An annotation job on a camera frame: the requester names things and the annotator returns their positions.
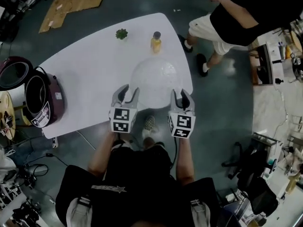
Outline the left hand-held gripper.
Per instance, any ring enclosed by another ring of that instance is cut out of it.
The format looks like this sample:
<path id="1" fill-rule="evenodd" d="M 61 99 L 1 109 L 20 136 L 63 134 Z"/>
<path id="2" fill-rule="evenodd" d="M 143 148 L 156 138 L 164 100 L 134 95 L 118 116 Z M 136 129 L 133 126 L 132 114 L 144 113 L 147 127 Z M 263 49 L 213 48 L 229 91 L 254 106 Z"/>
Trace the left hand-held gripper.
<path id="1" fill-rule="evenodd" d="M 140 95 L 140 89 L 137 87 L 130 101 L 125 102 L 125 107 L 117 107 L 122 105 L 125 95 L 129 89 L 129 85 L 121 86 L 112 96 L 111 108 L 109 112 L 110 126 L 112 132 L 130 133 L 135 123 L 138 113 L 137 104 Z"/>

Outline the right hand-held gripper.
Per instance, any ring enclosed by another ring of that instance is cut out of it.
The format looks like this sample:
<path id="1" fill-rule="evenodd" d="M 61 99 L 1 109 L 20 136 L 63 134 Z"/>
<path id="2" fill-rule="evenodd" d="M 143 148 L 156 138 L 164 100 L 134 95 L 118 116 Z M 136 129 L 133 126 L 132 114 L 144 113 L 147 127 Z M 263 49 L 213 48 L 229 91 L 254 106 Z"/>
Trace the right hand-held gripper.
<path id="1" fill-rule="evenodd" d="M 181 90 L 182 108 L 185 112 L 195 111 L 195 102 L 191 95 L 185 90 Z M 170 94 L 170 110 L 168 125 L 171 136 L 176 138 L 188 139 L 194 130 L 196 117 L 193 115 L 181 114 L 181 108 L 178 105 L 177 94 L 172 89 Z"/>

